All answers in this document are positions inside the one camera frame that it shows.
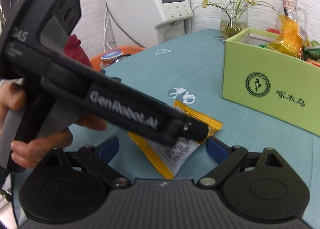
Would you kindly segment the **person's left hand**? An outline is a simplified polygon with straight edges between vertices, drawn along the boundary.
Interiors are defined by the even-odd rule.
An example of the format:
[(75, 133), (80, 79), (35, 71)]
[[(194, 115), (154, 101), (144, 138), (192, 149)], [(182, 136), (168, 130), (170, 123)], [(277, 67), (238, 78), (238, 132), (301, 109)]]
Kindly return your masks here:
[(72, 122), (106, 129), (101, 118), (78, 113), (38, 86), (1, 80), (1, 166), (12, 172), (35, 168), (51, 149), (72, 143)]

